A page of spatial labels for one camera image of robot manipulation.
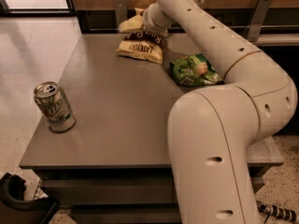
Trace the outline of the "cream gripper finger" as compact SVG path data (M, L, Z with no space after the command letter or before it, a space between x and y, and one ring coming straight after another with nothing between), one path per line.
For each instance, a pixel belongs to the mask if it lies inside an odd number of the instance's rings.
M127 21L123 21L119 25L120 33L130 33L141 31L143 29L143 17L141 15L135 15Z

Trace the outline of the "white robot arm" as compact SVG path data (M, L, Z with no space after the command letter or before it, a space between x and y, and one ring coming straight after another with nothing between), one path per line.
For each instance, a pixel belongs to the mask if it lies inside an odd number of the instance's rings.
M247 147L281 130L298 101L289 75L247 39L200 8L201 0L157 0L145 28L178 22L223 79L173 105L169 156L182 224L260 224Z

